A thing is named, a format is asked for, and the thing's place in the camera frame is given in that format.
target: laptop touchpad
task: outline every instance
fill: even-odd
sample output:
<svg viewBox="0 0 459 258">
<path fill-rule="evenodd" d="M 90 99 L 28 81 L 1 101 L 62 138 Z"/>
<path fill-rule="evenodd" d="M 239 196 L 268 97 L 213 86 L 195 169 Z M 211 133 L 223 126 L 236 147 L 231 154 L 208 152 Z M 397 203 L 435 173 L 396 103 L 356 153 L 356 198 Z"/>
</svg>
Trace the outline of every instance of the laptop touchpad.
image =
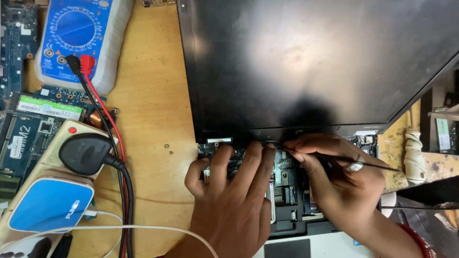
<svg viewBox="0 0 459 258">
<path fill-rule="evenodd" d="M 264 245 L 265 258 L 311 258 L 309 239 Z"/>
</svg>

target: ring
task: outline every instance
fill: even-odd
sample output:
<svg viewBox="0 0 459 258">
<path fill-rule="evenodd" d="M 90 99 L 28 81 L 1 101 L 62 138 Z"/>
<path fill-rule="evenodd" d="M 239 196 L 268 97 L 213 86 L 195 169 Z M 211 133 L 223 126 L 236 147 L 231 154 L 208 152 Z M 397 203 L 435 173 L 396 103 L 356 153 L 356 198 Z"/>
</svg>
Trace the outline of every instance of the ring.
<svg viewBox="0 0 459 258">
<path fill-rule="evenodd" d="M 358 155 L 358 158 L 356 161 L 365 162 L 364 158 L 360 154 Z M 352 163 L 350 165 L 344 166 L 343 168 L 349 172 L 356 172 L 356 171 L 359 171 L 363 167 L 364 167 L 363 164 Z"/>
</svg>

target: wooden desk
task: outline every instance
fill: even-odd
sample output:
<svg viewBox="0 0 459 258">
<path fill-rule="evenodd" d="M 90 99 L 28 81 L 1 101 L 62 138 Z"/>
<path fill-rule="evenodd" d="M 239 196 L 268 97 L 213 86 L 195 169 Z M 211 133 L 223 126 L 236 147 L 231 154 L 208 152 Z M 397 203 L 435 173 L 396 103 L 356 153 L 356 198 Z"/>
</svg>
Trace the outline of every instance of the wooden desk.
<svg viewBox="0 0 459 258">
<path fill-rule="evenodd" d="M 196 158 L 197 148 L 176 7 L 144 8 L 139 1 L 134 2 L 119 59 L 116 85 L 107 95 L 107 105 L 120 109 L 117 124 L 123 135 L 134 182 L 134 221 L 136 224 L 187 229 L 194 199 L 183 181 L 189 164 Z M 31 76 L 26 84 L 29 90 L 33 90 L 40 82 L 32 76 L 33 72 L 28 74 Z M 418 121 L 419 103 L 414 112 Z M 393 167 L 402 164 L 403 132 L 408 124 L 409 116 L 405 114 L 379 139 L 381 159 Z M 457 165 L 452 157 L 429 154 L 427 158 L 430 163 L 438 162 L 438 173 L 432 171 L 435 173 L 429 174 L 429 179 L 459 173 L 459 168 L 450 172 L 453 163 Z M 403 174 L 388 175 L 388 191 L 407 186 Z M 103 171 L 95 181 L 95 188 L 97 207 L 121 214 L 116 172 Z M 119 222 L 99 215 L 97 219 L 81 224 Z M 101 257 L 117 241 L 119 233 L 120 230 L 74 231 L 69 257 Z M 135 256 L 151 258 L 162 255 L 181 237 L 181 233 L 173 231 L 134 230 Z M 111 257 L 117 257 L 117 253 L 113 252 Z"/>
</svg>

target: black laptop lid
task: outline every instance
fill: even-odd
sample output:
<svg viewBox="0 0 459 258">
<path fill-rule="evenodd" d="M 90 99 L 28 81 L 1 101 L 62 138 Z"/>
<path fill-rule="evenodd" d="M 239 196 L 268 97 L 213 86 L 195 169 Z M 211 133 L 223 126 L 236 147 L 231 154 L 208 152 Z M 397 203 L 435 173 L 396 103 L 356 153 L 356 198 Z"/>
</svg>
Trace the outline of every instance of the black laptop lid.
<svg viewBox="0 0 459 258">
<path fill-rule="evenodd" d="M 257 129 L 380 133 L 459 51 L 457 0 L 178 8 L 197 141 Z"/>
</svg>

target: hand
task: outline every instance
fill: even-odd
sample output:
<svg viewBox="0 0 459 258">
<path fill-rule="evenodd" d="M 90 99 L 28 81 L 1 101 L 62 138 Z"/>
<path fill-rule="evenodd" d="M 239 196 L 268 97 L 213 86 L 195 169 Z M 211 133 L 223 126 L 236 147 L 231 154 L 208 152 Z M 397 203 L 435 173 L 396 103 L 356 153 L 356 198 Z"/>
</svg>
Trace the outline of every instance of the hand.
<svg viewBox="0 0 459 258">
<path fill-rule="evenodd" d="M 229 182 L 227 166 L 234 150 L 220 147 L 210 163 L 209 185 L 200 180 L 208 159 L 191 163 L 185 186 L 195 196 L 190 231 L 206 239 L 219 258 L 251 258 L 267 241 L 271 229 L 271 202 L 264 198 L 273 172 L 275 149 L 252 142 Z M 199 240 L 186 236 L 166 258 L 212 258 Z"/>
<path fill-rule="evenodd" d="M 313 197 L 325 217 L 350 235 L 358 235 L 360 230 L 365 230 L 386 185 L 384 171 L 369 166 L 363 166 L 356 172 L 339 168 L 329 179 L 317 158 L 307 153 L 319 152 L 354 160 L 360 155 L 367 163 L 387 165 L 337 135 L 304 135 L 286 142 L 285 146 L 295 149 L 291 154 L 306 170 Z"/>
</svg>

